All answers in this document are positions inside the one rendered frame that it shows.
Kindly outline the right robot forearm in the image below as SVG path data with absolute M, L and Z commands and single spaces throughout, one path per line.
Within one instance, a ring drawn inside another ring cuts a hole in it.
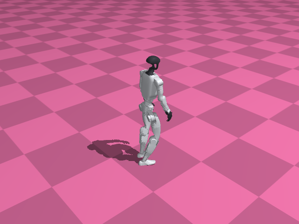
M 162 97 L 162 102 L 160 104 L 161 104 L 164 112 L 168 112 L 168 114 L 169 114 L 170 113 L 170 109 L 169 109 L 169 107 L 167 105 L 166 97 L 165 96 Z

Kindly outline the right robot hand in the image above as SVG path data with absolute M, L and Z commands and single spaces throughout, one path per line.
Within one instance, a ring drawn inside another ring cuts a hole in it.
M 167 121 L 170 121 L 170 119 L 172 118 L 172 112 L 170 111 L 170 113 L 168 114 L 168 112 L 165 112 L 167 117 L 168 117 L 168 120 Z

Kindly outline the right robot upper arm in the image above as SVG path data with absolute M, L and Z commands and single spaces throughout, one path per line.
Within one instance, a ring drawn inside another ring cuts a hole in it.
M 154 78 L 154 84 L 155 84 L 155 86 L 156 86 L 156 88 L 157 88 L 157 95 L 158 95 L 158 97 L 157 97 L 157 99 L 160 101 L 160 102 L 162 102 L 162 97 L 163 97 L 163 80 L 162 79 L 160 79 L 160 78 L 158 78 L 158 77 L 156 77 L 156 78 Z

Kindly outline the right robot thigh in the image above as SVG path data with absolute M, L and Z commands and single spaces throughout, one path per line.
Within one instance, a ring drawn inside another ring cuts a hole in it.
M 156 139 L 157 142 L 160 137 L 161 132 L 161 124 L 160 120 L 158 118 L 158 115 L 155 112 L 152 112 L 151 110 L 147 111 L 147 119 L 149 122 L 151 122 L 151 128 L 154 135 L 150 136 L 149 142 L 151 139 Z

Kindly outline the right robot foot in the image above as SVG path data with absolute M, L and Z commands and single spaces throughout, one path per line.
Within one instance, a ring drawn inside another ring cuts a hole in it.
M 156 161 L 155 160 L 146 160 L 145 162 L 143 162 L 142 160 L 139 161 L 138 165 L 140 166 L 144 166 L 144 165 L 152 165 L 155 164 Z

